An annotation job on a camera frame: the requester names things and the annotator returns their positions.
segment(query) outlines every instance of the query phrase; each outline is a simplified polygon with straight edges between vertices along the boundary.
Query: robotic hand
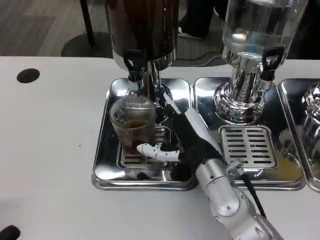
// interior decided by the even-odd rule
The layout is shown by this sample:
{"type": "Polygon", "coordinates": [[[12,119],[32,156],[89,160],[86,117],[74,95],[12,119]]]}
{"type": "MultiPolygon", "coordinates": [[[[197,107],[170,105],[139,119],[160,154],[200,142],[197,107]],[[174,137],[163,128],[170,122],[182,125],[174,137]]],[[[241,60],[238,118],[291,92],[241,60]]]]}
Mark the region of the robotic hand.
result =
{"type": "MultiPolygon", "coordinates": [[[[271,223],[256,213],[246,194],[232,183],[220,147],[198,112],[190,108],[181,113],[166,93],[163,96],[160,104],[179,140],[180,151],[163,152],[158,146],[146,143],[139,145],[137,150],[160,161],[180,161],[188,166],[210,200],[212,215],[224,225],[230,239],[283,240],[271,223]]],[[[249,181],[240,164],[229,166],[229,170],[235,170],[245,176],[241,179],[249,181]]]]}

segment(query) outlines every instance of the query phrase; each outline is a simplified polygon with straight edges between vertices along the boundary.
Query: table surface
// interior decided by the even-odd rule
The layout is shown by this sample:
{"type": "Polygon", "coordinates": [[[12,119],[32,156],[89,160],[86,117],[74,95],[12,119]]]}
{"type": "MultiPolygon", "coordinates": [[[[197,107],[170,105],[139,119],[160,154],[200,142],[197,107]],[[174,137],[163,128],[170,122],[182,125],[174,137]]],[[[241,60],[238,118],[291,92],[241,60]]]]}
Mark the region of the table surface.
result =
{"type": "MultiPolygon", "coordinates": [[[[192,83],[227,77],[231,69],[170,67],[161,76],[192,83]]],[[[106,92],[128,75],[112,59],[0,57],[0,72],[0,229],[18,226],[21,240],[227,239],[199,187],[101,191],[92,185],[106,92]],[[19,83],[26,68],[38,69],[39,79],[19,83]]],[[[319,76],[320,61],[287,60],[276,82],[319,76]]],[[[306,186],[258,195],[285,239],[319,239],[319,193],[306,186]]]]}

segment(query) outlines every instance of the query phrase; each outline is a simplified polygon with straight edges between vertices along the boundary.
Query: drip tray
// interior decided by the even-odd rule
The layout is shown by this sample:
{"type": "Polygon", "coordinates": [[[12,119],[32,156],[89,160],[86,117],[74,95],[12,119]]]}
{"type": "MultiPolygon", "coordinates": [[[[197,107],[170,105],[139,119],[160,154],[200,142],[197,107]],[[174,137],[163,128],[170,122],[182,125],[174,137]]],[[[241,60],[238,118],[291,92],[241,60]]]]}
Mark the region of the drip tray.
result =
{"type": "Polygon", "coordinates": [[[274,168],[277,165],[271,131],[267,127],[226,125],[219,132],[227,164],[237,160],[243,168],[251,169],[274,168]]]}
{"type": "MultiPolygon", "coordinates": [[[[299,190],[305,186],[296,144],[290,134],[275,86],[265,94],[265,106],[255,125],[226,125],[216,114],[213,96],[229,77],[204,77],[193,86],[195,108],[213,138],[218,142],[225,161],[240,160],[256,189],[299,190]]],[[[235,180],[240,188],[243,181],[235,180]]]]}
{"type": "MultiPolygon", "coordinates": [[[[191,88],[183,79],[162,78],[162,85],[171,93],[182,112],[192,107],[191,88]]],[[[129,90],[126,78],[113,81],[107,92],[100,134],[92,172],[92,183],[102,190],[173,190],[192,189],[197,180],[190,170],[179,163],[156,162],[141,155],[123,152],[109,118],[113,103],[129,90]]],[[[176,147],[178,142],[166,121],[156,125],[155,138],[162,146],[176,147]]]]}
{"type": "Polygon", "coordinates": [[[285,79],[278,85],[278,91],[307,185],[320,193],[320,124],[317,119],[307,115],[303,103],[306,91],[319,82],[320,79],[285,79]]]}

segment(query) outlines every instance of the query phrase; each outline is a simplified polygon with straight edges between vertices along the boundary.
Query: silver metal joint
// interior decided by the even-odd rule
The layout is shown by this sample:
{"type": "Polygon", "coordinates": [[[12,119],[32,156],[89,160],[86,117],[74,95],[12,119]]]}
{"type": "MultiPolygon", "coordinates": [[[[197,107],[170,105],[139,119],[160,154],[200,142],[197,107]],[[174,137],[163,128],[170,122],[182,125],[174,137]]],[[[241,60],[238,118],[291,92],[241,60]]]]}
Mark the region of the silver metal joint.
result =
{"type": "Polygon", "coordinates": [[[195,176],[200,186],[205,189],[212,181],[226,176],[226,167],[220,159],[209,159],[199,165],[195,176]]]}

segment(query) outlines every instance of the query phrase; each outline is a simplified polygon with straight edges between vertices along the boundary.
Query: metal grate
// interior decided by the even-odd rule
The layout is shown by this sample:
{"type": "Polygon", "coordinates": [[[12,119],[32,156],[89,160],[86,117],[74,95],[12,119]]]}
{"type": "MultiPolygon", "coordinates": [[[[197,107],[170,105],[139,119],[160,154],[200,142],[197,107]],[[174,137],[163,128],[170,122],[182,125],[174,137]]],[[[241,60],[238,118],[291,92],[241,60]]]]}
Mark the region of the metal grate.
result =
{"type": "Polygon", "coordinates": [[[220,128],[225,161],[242,162],[244,168],[273,168],[277,165],[270,130],[266,126],[220,128]]]}
{"type": "MultiPolygon", "coordinates": [[[[154,135],[157,144],[171,142],[171,131],[167,126],[156,126],[154,135]]],[[[141,154],[128,154],[122,150],[121,146],[119,146],[118,159],[119,167],[122,168],[164,168],[167,164],[141,154]]]]}

